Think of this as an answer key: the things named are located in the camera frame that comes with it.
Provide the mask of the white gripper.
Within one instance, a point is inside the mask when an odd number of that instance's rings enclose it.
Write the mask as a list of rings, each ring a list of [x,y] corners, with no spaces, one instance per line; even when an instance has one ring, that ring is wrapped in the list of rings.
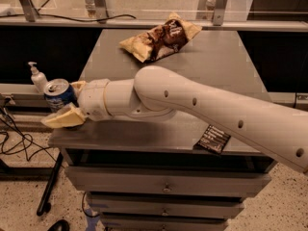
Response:
[[[105,88],[109,83],[109,79],[93,80],[88,83],[72,82],[75,95],[79,95],[78,105],[81,110],[73,103],[69,103],[56,113],[44,117],[41,123],[49,128],[58,129],[82,125],[86,117],[93,121],[110,119],[112,116],[108,113],[104,98]]]

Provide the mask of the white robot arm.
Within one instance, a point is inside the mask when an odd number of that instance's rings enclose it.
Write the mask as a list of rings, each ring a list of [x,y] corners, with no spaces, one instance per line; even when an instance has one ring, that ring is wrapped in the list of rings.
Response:
[[[142,68],[133,79],[81,81],[76,87],[77,103],[45,117],[45,126],[123,116],[159,121],[181,111],[295,171],[308,172],[308,114],[303,111],[202,85],[156,65]]]

